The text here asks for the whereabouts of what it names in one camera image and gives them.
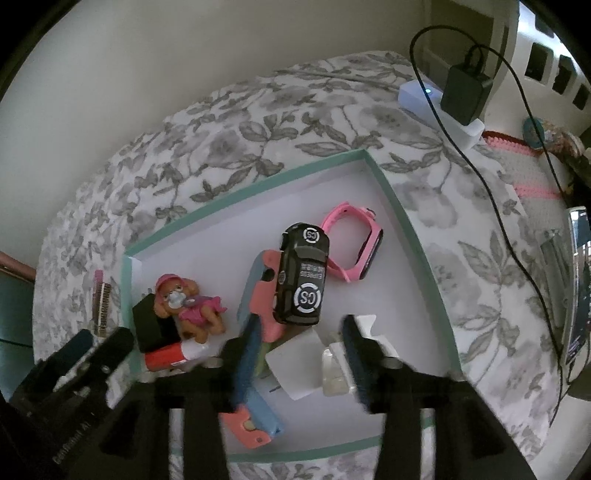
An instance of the power adapter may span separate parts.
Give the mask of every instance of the power adapter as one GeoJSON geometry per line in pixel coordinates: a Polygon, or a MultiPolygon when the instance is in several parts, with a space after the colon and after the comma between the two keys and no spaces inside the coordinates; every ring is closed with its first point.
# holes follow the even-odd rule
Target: power adapter
{"type": "Polygon", "coordinates": [[[478,118],[491,92],[493,79],[482,73],[481,64],[473,67],[465,61],[447,75],[441,109],[464,126],[478,118]]]}

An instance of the toy dog figurine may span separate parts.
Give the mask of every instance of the toy dog figurine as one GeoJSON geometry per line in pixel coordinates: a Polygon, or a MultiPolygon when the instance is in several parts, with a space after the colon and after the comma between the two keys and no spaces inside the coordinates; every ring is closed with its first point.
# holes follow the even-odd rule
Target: toy dog figurine
{"type": "Polygon", "coordinates": [[[176,315],[181,332],[197,343],[207,342],[209,334],[226,332],[219,315],[226,310],[220,297],[199,295],[199,286],[194,280],[168,273],[156,282],[154,313],[160,318],[176,315]]]}

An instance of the black toy car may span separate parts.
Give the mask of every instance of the black toy car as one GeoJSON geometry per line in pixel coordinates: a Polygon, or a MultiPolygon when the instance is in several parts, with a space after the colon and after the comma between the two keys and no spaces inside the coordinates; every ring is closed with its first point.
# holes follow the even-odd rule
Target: black toy car
{"type": "Polygon", "coordinates": [[[308,223],[283,233],[273,310],[279,323],[316,325],[320,320],[329,243],[319,226],[308,223]]]}

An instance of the floral bedspread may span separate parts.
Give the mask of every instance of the floral bedspread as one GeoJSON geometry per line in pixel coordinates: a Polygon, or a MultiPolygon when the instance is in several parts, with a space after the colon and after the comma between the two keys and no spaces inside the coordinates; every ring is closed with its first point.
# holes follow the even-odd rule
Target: floral bedspread
{"type": "MultiPolygon", "coordinates": [[[[476,175],[440,134],[399,106],[398,89],[412,78],[408,60],[384,51],[301,64],[213,92],[124,146],[48,227],[35,284],[35,357],[46,358],[87,325],[97,268],[113,286],[109,321],[120,321],[121,259],[129,245],[226,192],[366,148],[427,253],[464,373],[532,459],[558,396],[540,304],[506,251],[476,175]]],[[[516,252],[544,286],[535,240],[498,153],[481,142],[468,155],[502,207],[516,252]]],[[[122,368],[114,388],[128,377],[122,368]]],[[[371,477],[375,460],[369,449],[231,469],[233,478],[248,480],[357,480],[371,477]]]]}

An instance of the pink smartwatch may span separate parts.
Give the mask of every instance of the pink smartwatch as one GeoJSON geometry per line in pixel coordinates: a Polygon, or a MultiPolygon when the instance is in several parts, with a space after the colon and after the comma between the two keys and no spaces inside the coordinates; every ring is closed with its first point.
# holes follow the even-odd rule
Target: pink smartwatch
{"type": "Polygon", "coordinates": [[[322,230],[328,235],[332,226],[339,219],[347,215],[352,215],[355,218],[358,218],[371,228],[368,237],[365,239],[365,242],[363,242],[363,245],[361,245],[361,249],[357,255],[357,261],[353,268],[345,270],[338,266],[329,256],[327,263],[329,273],[332,273],[349,283],[353,280],[363,280],[367,275],[369,267],[378,251],[378,247],[382,242],[384,230],[375,221],[375,212],[373,210],[368,208],[357,208],[352,206],[349,202],[343,202],[340,205],[337,205],[322,221],[320,228],[322,228],[322,230]]]}

